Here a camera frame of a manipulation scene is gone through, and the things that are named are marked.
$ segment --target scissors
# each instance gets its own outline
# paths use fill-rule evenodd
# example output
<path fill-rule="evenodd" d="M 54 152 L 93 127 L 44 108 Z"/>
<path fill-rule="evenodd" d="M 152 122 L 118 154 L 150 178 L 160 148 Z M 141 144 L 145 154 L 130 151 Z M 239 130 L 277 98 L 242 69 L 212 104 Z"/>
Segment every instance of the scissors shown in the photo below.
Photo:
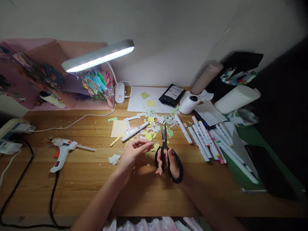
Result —
<path fill-rule="evenodd" d="M 156 169 L 158 169 L 158 162 L 157 162 L 157 154 L 158 154 L 158 150 L 161 148 L 161 161 L 163 162 L 162 163 L 162 169 L 163 169 L 163 173 L 164 173 L 164 170 L 165 170 L 165 153 L 164 153 L 164 150 L 166 149 L 167 150 L 167 160 L 168 160 L 168 172 L 169 172 L 169 176 L 171 178 L 171 181 L 173 181 L 174 183 L 176 184 L 179 184 L 182 179 L 183 179 L 183 167 L 182 167 L 182 163 L 180 161 L 180 158 L 179 156 L 176 154 L 176 152 L 174 150 L 173 151 L 173 154 L 175 156 L 175 159 L 176 159 L 176 162 L 177 162 L 177 165 L 179 166 L 179 169 L 180 169 L 180 176 L 179 178 L 175 179 L 170 171 L 170 160 L 169 160 L 169 156 L 168 156 L 168 150 L 169 150 L 169 147 L 167 146 L 167 129 L 166 129 L 166 125 L 163 125 L 161 127 L 161 136 L 162 136 L 162 141 L 163 141 L 163 144 L 162 146 L 160 146 L 156 153 L 155 153 L 155 165 L 156 165 Z"/>

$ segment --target black cable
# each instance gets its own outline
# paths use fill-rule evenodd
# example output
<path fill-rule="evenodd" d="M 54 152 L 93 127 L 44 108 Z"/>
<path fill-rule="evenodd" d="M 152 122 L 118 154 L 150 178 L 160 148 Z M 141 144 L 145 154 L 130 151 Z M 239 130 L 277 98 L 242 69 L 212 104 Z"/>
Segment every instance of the black cable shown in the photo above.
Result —
<path fill-rule="evenodd" d="M 31 159 L 28 163 L 28 165 L 26 166 L 25 170 L 22 172 L 19 180 L 17 181 L 12 193 L 10 194 L 10 196 L 8 197 L 8 199 L 6 200 L 6 202 L 4 203 L 3 207 L 1 208 L 1 211 L 0 211 L 0 225 L 1 226 L 4 226 L 4 227 L 13 227 L 13 228 L 20 228 L 20 229 L 30 229 L 30 228 L 38 228 L 38 227 L 50 227 L 50 228 L 57 228 L 57 229 L 60 229 L 60 230 L 63 230 L 63 229 L 69 229 L 70 227 L 69 226 L 59 226 L 55 219 L 54 219 L 54 216 L 53 216 L 53 213 L 52 213 L 52 202 L 53 202 L 53 199 L 54 199 L 54 194 L 55 194 L 55 190 L 56 190 L 56 186 L 57 186 L 57 183 L 58 183 L 58 179 L 59 179 L 59 175 L 60 175 L 60 171 L 57 171 L 56 172 L 56 181 L 55 181 L 55 185 L 54 185 L 54 188 L 52 190 L 52 194 L 51 194 L 51 198 L 50 198 L 50 206 L 49 206 L 49 214 L 50 214 L 50 218 L 52 220 L 52 223 L 54 225 L 48 225 L 48 224 L 40 224 L 40 225 L 32 225 L 32 226 L 19 226 L 19 225 L 13 225 L 13 224 L 6 224 L 3 222 L 2 220 L 2 216 L 6 210 L 6 207 L 8 205 L 8 203 L 10 202 L 11 198 L 13 197 L 16 189 L 18 188 L 19 186 L 19 183 L 21 182 L 22 178 L 24 177 L 26 171 L 28 170 L 30 164 L 32 163 L 32 160 L 33 160 L 33 157 L 34 157 L 34 153 L 33 153 L 33 149 L 32 147 L 30 146 L 29 142 L 24 140 L 23 141 L 28 145 L 30 151 L 31 151 Z"/>

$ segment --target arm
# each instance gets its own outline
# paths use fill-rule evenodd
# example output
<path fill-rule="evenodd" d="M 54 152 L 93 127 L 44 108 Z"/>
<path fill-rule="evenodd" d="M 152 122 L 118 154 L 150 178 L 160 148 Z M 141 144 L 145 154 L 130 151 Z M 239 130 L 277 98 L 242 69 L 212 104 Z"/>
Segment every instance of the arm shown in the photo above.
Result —
<path fill-rule="evenodd" d="M 140 138 L 134 139 L 127 144 L 125 152 L 120 159 L 119 166 L 78 218 L 72 231 L 94 231 L 103 229 L 108 214 L 116 201 L 125 180 L 133 169 L 137 157 L 152 148 L 152 142 Z"/>
<path fill-rule="evenodd" d="M 170 170 L 174 177 L 179 176 L 180 172 L 173 155 L 172 149 L 168 150 L 168 156 L 170 160 Z M 160 150 L 157 155 L 159 168 L 156 174 L 162 174 L 161 168 L 161 154 Z M 224 231 L 224 230 L 237 230 L 245 231 L 246 229 L 238 222 L 233 216 L 231 216 L 224 206 L 219 204 L 219 201 L 211 197 L 207 193 L 206 187 L 201 183 L 197 182 L 194 178 L 190 177 L 188 174 L 184 174 L 183 180 L 180 183 L 180 187 L 188 195 L 188 197 L 193 201 L 195 206 L 202 213 L 204 218 L 209 222 L 213 230 Z"/>

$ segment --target black scissors handle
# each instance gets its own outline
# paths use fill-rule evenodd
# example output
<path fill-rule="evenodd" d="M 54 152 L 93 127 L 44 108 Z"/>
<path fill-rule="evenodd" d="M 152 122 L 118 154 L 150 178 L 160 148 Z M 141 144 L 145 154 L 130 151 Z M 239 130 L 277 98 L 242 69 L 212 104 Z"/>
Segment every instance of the black scissors handle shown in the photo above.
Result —
<path fill-rule="evenodd" d="M 168 153 L 168 150 L 169 148 L 166 148 L 164 146 L 162 147 L 159 147 L 155 153 L 155 165 L 156 165 L 156 169 L 158 169 L 158 161 L 157 161 L 157 154 L 158 154 L 158 150 L 161 148 L 161 161 L 162 161 L 162 169 L 163 169 L 163 173 L 164 173 L 164 170 L 165 170 L 165 153 L 164 153 L 164 149 L 167 150 L 167 153 Z M 183 166 L 182 166 L 182 163 L 180 161 L 180 158 L 179 156 L 177 155 L 177 153 L 173 151 L 173 154 L 175 156 L 175 159 L 176 159 L 176 162 L 177 162 L 177 165 L 179 167 L 179 170 L 180 170 L 180 175 L 177 179 L 175 179 L 171 173 L 171 170 L 170 170 L 170 160 L 169 160 L 169 155 L 167 154 L 167 160 L 168 160 L 168 173 L 169 173 L 169 176 L 170 176 L 170 179 L 172 182 L 176 183 L 176 184 L 179 184 L 181 183 L 181 181 L 183 180 Z"/>

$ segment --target desk lamp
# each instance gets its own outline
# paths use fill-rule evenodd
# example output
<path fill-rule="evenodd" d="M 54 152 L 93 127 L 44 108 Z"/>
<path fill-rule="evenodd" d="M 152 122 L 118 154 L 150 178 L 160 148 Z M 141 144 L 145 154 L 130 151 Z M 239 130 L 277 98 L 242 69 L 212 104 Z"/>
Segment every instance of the desk lamp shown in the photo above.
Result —
<path fill-rule="evenodd" d="M 66 72 L 70 73 L 70 72 L 83 71 L 90 67 L 106 62 L 112 71 L 116 83 L 115 101 L 118 104 L 122 104 L 124 103 L 125 98 L 127 98 L 127 96 L 125 96 L 125 86 L 122 83 L 125 81 L 117 82 L 115 73 L 108 61 L 126 55 L 132 52 L 134 48 L 135 45 L 133 40 L 126 39 L 123 40 L 122 42 L 100 48 L 99 50 L 87 53 L 85 55 L 66 60 L 65 62 L 62 63 L 62 67 Z"/>

